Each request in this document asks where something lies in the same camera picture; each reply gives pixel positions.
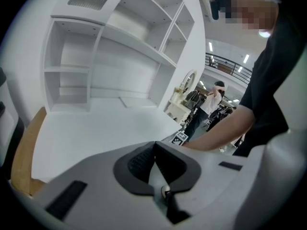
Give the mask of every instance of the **metal railing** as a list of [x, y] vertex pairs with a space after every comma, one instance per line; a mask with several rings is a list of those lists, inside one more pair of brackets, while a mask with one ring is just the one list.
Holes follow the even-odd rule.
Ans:
[[229, 59], [206, 53], [205, 65], [228, 73], [246, 84], [250, 82], [252, 71]]

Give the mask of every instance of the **hair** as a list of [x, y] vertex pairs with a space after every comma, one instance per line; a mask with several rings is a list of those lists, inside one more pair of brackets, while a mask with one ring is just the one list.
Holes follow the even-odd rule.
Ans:
[[[215, 84], [214, 84], [215, 86], [220, 86], [220, 87], [225, 87], [225, 84], [224, 84], [224, 82], [222, 82], [222, 81], [217, 81], [217, 82], [215, 82]], [[218, 92], [221, 94], [221, 96], [222, 96], [222, 99], [221, 99], [221, 101], [220, 101], [220, 103], [219, 104], [221, 104], [221, 102], [222, 102], [222, 100], [223, 100], [223, 97], [224, 97], [224, 95], [225, 95], [225, 91], [222, 91], [222, 90], [218, 90]]]

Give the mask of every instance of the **man in black shirt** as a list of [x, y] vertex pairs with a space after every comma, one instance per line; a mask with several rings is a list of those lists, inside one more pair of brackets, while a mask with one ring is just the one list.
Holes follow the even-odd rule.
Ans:
[[219, 0], [219, 4], [226, 7], [226, 17], [231, 15], [248, 28], [261, 29], [271, 36], [254, 64], [250, 83], [236, 111], [184, 146], [209, 151], [246, 133], [234, 155], [247, 157], [253, 147], [288, 130], [273, 94], [294, 68], [305, 41], [282, 4], [267, 0]]

